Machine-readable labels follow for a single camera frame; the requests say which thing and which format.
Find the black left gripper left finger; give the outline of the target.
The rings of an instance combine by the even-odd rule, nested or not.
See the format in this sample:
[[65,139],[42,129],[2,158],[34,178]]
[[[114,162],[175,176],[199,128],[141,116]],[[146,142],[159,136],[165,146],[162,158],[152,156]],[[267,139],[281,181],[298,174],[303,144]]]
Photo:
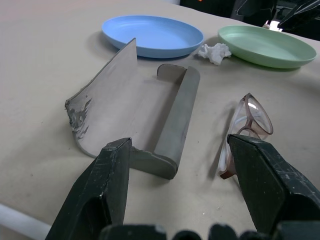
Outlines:
[[103,147],[69,191],[48,240],[97,240],[108,225],[124,222],[132,150],[131,138]]

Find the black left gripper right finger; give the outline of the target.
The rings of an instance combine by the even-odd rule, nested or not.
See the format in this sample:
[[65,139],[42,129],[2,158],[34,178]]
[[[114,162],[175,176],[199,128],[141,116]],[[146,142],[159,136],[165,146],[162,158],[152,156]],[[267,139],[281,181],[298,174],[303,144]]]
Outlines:
[[268,142],[230,134],[239,186],[256,230],[271,240],[320,238],[320,191]]

